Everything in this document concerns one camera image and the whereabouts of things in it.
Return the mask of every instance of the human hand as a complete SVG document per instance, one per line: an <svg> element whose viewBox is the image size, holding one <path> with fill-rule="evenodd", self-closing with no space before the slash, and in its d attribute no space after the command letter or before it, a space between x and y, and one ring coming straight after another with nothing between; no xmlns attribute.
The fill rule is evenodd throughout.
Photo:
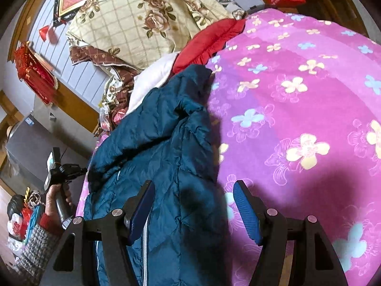
<svg viewBox="0 0 381 286"><path fill-rule="evenodd" d="M66 202L72 206L71 192L69 190L68 184L63 184L65 191ZM48 215L54 223L61 227L60 216L58 215L57 206L56 206L56 194L60 192L61 184L52 185L49 188L48 193L46 194L46 206L45 214Z"/></svg>

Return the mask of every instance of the floral pillow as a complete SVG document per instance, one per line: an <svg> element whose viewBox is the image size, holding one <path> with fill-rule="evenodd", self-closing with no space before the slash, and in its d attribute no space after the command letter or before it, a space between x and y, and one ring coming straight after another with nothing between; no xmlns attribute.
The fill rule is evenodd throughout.
<svg viewBox="0 0 381 286"><path fill-rule="evenodd" d="M88 0L67 35L145 69L231 17L216 0Z"/></svg>

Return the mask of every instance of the bed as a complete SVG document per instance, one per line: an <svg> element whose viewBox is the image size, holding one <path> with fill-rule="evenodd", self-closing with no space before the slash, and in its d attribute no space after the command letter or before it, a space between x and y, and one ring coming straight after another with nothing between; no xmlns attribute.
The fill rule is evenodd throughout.
<svg viewBox="0 0 381 286"><path fill-rule="evenodd" d="M217 183L230 232L232 285L249 284L260 247L232 196L242 179L267 207L313 214L350 286L381 263L381 48L333 22L266 9L207 63ZM281 284L292 260L288 246Z"/></svg>

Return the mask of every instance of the metal screw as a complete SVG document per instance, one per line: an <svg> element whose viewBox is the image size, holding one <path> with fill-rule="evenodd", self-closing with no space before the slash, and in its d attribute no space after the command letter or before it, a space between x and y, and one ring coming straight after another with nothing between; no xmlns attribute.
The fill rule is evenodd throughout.
<svg viewBox="0 0 381 286"><path fill-rule="evenodd" d="M79 224L79 223L81 223L82 222L82 217L76 217L75 219L73 219L73 224L75 224L75 225L77 225L77 224Z"/></svg>
<svg viewBox="0 0 381 286"><path fill-rule="evenodd" d="M317 222L317 218L313 215L309 215L307 217L307 220L310 222L310 223L316 223Z"/></svg>
<svg viewBox="0 0 381 286"><path fill-rule="evenodd" d="M112 215L115 217L120 216L122 213L123 211L121 209L115 209L112 211Z"/></svg>
<svg viewBox="0 0 381 286"><path fill-rule="evenodd" d="M278 211L276 209L268 209L267 214L269 214L270 216L276 216L278 215Z"/></svg>

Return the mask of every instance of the gray knit sleeve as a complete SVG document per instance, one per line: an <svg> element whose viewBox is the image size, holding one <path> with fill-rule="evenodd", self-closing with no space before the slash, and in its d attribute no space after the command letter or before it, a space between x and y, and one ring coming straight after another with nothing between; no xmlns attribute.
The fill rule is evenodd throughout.
<svg viewBox="0 0 381 286"><path fill-rule="evenodd" d="M18 278L23 281L23 285L39 285L59 239L38 224L34 227L25 250L13 266Z"/></svg>

